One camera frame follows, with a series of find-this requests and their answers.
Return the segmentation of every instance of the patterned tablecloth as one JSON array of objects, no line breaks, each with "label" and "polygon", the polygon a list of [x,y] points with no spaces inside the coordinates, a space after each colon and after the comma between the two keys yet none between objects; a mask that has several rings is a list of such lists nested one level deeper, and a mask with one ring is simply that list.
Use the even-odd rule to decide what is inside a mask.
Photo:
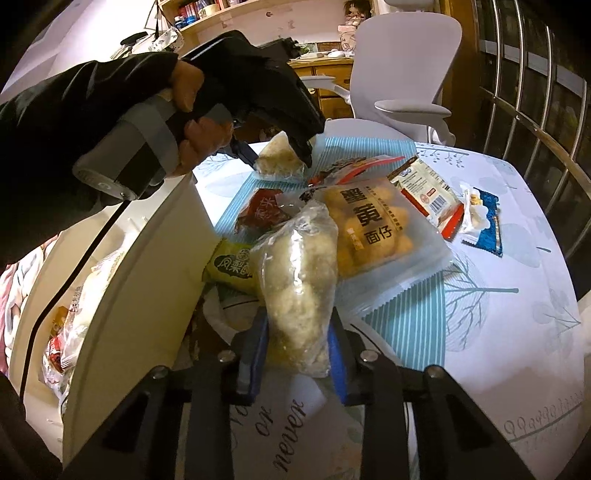
[{"label": "patterned tablecloth", "polygon": [[[415,148],[454,190],[465,181],[499,197],[504,254],[455,238],[453,266],[363,321],[405,366],[443,365],[536,477],[554,479],[581,438],[582,328],[560,247],[525,181],[502,160],[411,142],[327,139],[318,165],[358,154],[409,155]],[[231,236],[238,210],[262,186],[249,172],[239,161],[216,157],[195,170],[223,235]]]}]

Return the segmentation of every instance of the teal striped placemat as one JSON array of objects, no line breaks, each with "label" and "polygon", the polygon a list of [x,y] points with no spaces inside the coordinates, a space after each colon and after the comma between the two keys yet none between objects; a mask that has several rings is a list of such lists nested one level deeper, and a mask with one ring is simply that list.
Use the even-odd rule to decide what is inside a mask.
[{"label": "teal striped placemat", "polygon": [[[313,166],[306,178],[343,158],[373,155],[392,155],[410,158],[416,153],[415,143],[404,140],[380,138],[328,137],[316,145]],[[402,164],[373,167],[384,176]],[[253,243],[256,236],[243,230],[234,233],[238,213],[256,189],[275,188],[292,192],[305,188],[307,182],[286,183],[260,180],[251,174],[216,224],[220,236],[234,242]],[[445,352],[445,299],[443,276],[434,277],[415,285],[363,319],[373,327],[393,348],[405,367],[424,369],[427,365],[443,365]]]}]

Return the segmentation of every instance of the person's arm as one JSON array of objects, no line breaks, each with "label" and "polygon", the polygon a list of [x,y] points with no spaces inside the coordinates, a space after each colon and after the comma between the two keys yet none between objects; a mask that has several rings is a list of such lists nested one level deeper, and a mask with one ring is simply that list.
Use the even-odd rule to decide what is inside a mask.
[{"label": "person's arm", "polygon": [[[82,184],[72,166],[134,104],[172,86],[192,109],[203,73],[174,53],[91,61],[35,85],[0,106],[0,264],[18,261],[48,238],[112,205]],[[227,144],[231,125],[190,122],[177,174]]]}]

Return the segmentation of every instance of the white chair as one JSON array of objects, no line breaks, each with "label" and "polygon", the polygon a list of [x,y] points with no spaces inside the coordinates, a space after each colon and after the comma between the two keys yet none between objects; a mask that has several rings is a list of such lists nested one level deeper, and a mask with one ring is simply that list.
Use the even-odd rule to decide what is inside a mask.
[{"label": "white chair", "polygon": [[350,91],[334,77],[301,78],[308,88],[331,90],[353,108],[355,118],[327,121],[325,133],[453,146],[456,137],[443,120],[452,113],[433,102],[461,38],[457,20],[430,12],[395,12],[361,23]]}]

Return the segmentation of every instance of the black sleeve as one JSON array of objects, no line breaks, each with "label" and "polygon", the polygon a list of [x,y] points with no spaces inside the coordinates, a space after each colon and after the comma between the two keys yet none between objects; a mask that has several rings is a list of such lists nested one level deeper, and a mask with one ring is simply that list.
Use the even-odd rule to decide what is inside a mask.
[{"label": "black sleeve", "polygon": [[168,86],[176,62],[168,52],[91,61],[0,106],[0,267],[116,202],[72,166],[131,106]]}]

